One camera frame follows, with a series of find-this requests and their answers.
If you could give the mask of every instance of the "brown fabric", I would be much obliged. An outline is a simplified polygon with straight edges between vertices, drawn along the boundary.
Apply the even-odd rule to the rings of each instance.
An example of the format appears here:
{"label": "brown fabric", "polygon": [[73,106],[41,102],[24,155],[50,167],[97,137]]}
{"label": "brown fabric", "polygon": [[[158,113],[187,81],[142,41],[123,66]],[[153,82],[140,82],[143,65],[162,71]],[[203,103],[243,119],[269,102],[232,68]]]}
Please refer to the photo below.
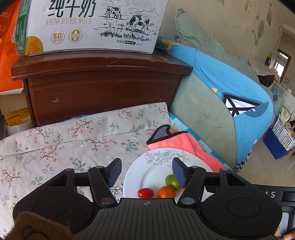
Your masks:
{"label": "brown fabric", "polygon": [[273,81],[275,80],[275,75],[266,75],[266,76],[261,76],[258,75],[260,84],[263,86],[269,87],[273,84]]}
{"label": "brown fabric", "polygon": [[5,240],[73,240],[70,229],[31,212],[22,212]]}

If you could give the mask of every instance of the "wooden nightstand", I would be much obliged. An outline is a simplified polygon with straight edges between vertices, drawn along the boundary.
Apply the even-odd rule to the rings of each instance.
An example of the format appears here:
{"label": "wooden nightstand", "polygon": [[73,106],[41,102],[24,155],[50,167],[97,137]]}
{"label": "wooden nightstand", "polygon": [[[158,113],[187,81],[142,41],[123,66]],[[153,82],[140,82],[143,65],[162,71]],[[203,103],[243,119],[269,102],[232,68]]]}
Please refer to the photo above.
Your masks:
{"label": "wooden nightstand", "polygon": [[183,74],[192,67],[155,50],[70,51],[23,56],[12,67],[24,80],[33,125],[147,103],[172,103]]}

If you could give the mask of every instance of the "wall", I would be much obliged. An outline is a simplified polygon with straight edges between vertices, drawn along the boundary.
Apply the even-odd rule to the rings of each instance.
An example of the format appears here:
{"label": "wall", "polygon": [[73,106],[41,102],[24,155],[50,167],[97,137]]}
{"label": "wall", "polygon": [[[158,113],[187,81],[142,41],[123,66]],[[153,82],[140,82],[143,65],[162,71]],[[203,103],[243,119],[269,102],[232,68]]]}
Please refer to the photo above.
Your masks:
{"label": "wall", "polygon": [[[169,0],[159,35],[175,39],[175,14],[178,8],[183,8],[222,42],[227,53],[244,57],[252,53],[255,60],[265,62],[267,55],[274,52],[283,24],[278,1],[271,0],[273,17],[269,26],[266,19],[269,5],[268,0]],[[265,27],[255,46],[261,20]]]}
{"label": "wall", "polygon": [[294,94],[295,93],[295,38],[291,37],[287,33],[283,33],[281,42],[279,45],[279,49],[281,49],[282,51],[284,51],[285,53],[291,56],[291,61],[287,68],[285,77],[290,80],[287,86],[292,89],[292,92]]}

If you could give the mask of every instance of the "green pillow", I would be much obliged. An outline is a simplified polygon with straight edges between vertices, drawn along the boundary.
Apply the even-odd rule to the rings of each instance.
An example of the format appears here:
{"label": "green pillow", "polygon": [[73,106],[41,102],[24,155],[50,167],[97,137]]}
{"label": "green pillow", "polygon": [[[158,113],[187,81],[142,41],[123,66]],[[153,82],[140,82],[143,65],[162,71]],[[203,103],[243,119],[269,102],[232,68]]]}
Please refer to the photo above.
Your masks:
{"label": "green pillow", "polygon": [[227,165],[233,168],[237,164],[234,120],[221,99],[194,72],[182,77],[170,112]]}
{"label": "green pillow", "polygon": [[221,43],[208,35],[186,11],[179,8],[175,16],[175,22],[176,42],[196,48],[219,61],[225,62],[225,51]]}

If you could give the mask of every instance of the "doorway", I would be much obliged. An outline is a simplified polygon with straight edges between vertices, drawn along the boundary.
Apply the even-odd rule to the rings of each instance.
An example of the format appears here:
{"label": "doorway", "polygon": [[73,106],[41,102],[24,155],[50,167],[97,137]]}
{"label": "doorway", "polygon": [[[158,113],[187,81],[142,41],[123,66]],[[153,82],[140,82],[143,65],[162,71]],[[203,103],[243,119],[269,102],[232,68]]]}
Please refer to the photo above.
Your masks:
{"label": "doorway", "polygon": [[282,82],[282,80],[284,79],[290,60],[291,56],[280,49],[277,50],[276,58],[274,61],[274,69],[278,72],[278,75],[280,76],[280,82]]}

